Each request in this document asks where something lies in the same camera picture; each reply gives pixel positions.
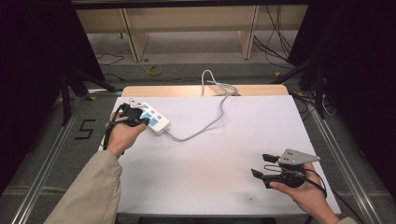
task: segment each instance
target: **finger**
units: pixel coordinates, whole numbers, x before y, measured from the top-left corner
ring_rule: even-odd
[[[147,126],[146,126],[145,123],[141,123],[141,124],[135,126],[135,128],[136,128],[136,130],[137,130],[139,133],[142,133],[143,131],[146,130]]]
[[[315,167],[314,167],[314,164],[312,164],[312,162],[305,163],[304,168],[306,170],[315,171]],[[307,171],[307,172],[305,172],[305,175],[306,175],[306,178],[320,184],[319,177],[314,172]]]
[[[276,189],[276,190],[278,190],[278,191],[280,191],[282,193],[285,193],[285,194],[287,194],[287,195],[289,195],[291,197],[291,194],[292,194],[292,188],[291,187],[289,187],[289,186],[287,186],[285,184],[279,183],[279,182],[271,182],[270,186],[271,186],[271,188]]]
[[[116,112],[111,113],[109,120],[112,120],[112,119],[114,118],[114,115],[115,115],[115,114],[116,114]],[[116,116],[116,119],[119,119],[120,116],[121,116],[121,114],[122,114],[122,113],[119,112],[119,113],[117,114],[117,116]]]

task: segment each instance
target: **beige sleeve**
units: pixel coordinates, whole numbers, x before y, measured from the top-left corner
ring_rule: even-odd
[[[352,218],[346,217],[346,218],[342,219],[341,221],[337,222],[337,224],[357,224],[357,223]]]
[[[121,172],[114,154],[97,152],[45,223],[114,223],[120,202]]]

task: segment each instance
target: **white table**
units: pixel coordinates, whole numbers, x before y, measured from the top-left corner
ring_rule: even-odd
[[[190,135],[219,113],[217,97],[134,97],[171,120],[172,134]],[[117,104],[128,102],[119,98]],[[286,148],[315,155],[297,108],[288,95],[229,97],[224,116],[187,142],[166,133],[143,132],[120,158],[119,213],[141,217],[277,217],[304,212],[289,196],[254,178],[265,174],[262,154],[280,156]],[[327,180],[318,162],[318,173]],[[340,209],[328,192],[336,214]]]

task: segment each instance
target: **tripod leg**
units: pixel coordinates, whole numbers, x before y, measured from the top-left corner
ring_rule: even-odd
[[[85,73],[85,72],[83,72],[83,71],[81,71],[81,70],[79,70],[77,68],[72,68],[71,72],[76,74],[76,75],[78,75],[79,77],[83,77],[83,78],[88,79],[89,81],[93,82],[94,84],[96,84],[96,85],[98,85],[98,86],[100,86],[100,87],[102,87],[102,88],[104,88],[104,89],[106,89],[108,91],[122,91],[122,89],[118,89],[118,88],[115,88],[113,86],[110,86],[107,83],[105,83],[104,81],[102,81],[102,80],[100,80],[100,79],[98,79],[96,77],[92,77],[89,74],[87,74],[87,73]]]

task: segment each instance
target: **hand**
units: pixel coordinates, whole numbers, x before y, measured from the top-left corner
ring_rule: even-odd
[[[130,127],[125,123],[118,123],[111,131],[108,139],[107,150],[116,155],[117,158],[130,148],[139,134],[146,130],[146,124],[142,123],[135,127]]]
[[[311,162],[304,164],[304,168],[315,171]],[[308,179],[321,186],[320,179],[315,173],[310,171],[305,173]],[[311,215],[319,223],[337,223],[339,221],[327,204],[323,192],[314,185],[304,182],[299,188],[294,189],[282,183],[271,182],[270,186],[289,195],[303,211]]]

